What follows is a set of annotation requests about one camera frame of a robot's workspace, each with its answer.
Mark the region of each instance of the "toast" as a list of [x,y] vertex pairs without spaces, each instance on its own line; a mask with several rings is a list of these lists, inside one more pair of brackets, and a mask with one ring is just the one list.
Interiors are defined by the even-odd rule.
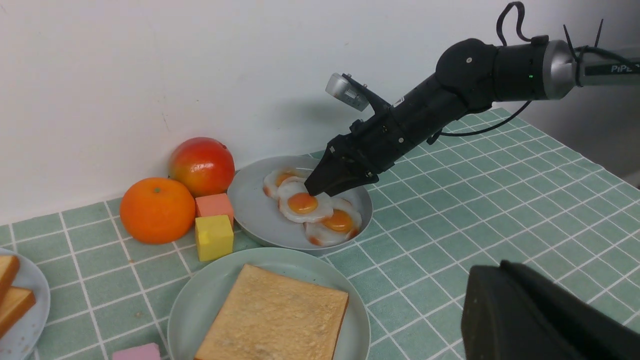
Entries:
[[33,291],[12,286],[0,304],[0,339],[36,304]]
[[0,256],[0,303],[9,291],[16,274],[20,270],[20,260],[15,255]]
[[245,264],[195,360],[332,360],[345,291]]

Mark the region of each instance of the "cube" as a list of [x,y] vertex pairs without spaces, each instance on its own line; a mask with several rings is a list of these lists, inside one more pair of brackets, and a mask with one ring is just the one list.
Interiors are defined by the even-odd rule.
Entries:
[[234,230],[227,215],[196,218],[196,248],[200,261],[212,261],[234,250]]
[[226,193],[197,197],[196,213],[198,217],[227,215],[231,225],[234,224],[234,209]]
[[156,343],[146,344],[116,351],[111,358],[112,360],[160,360],[160,348]]

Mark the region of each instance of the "egg white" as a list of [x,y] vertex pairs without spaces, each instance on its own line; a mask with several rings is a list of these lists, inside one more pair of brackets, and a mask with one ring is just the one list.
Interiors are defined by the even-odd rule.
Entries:
[[278,195],[277,195],[278,186],[276,185],[276,180],[278,179],[278,176],[280,176],[280,174],[283,174],[285,172],[293,174],[293,176],[301,177],[304,179],[306,179],[309,176],[309,174],[311,174],[311,170],[302,170],[298,168],[276,169],[264,177],[264,180],[262,182],[262,190],[264,191],[265,195],[267,195],[272,199],[278,198]]
[[340,197],[332,198],[332,208],[346,212],[353,221],[353,228],[348,233],[339,233],[324,226],[321,222],[305,222],[307,240],[317,246],[332,246],[353,239],[362,227],[362,216],[353,205]]
[[305,179],[302,177],[292,176],[282,182],[276,196],[278,199],[278,210],[290,221],[302,224],[304,222],[318,222],[333,215],[333,207],[331,197],[326,193],[316,196],[318,206],[315,210],[307,214],[298,214],[293,211],[288,204],[290,197],[297,193],[308,193],[305,187]]

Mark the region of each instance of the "red apple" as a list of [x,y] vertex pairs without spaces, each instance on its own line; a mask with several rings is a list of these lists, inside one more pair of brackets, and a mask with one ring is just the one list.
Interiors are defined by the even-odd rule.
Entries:
[[169,177],[184,184],[194,197],[225,192],[235,173],[231,152],[212,138],[189,139],[169,159]]

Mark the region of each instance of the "toy fried egg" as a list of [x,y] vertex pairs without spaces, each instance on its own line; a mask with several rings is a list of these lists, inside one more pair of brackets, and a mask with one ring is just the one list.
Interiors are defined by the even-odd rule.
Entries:
[[333,215],[331,197],[326,193],[309,195],[305,179],[291,176],[282,181],[276,192],[278,210],[296,223],[318,222]]
[[317,246],[331,246],[353,239],[362,226],[362,217],[342,198],[332,198],[333,215],[320,222],[305,222],[305,235]]
[[262,190],[268,197],[277,199],[277,191],[283,181],[292,176],[306,178],[309,176],[309,174],[311,174],[311,170],[300,170],[298,168],[284,168],[274,170],[264,178]]

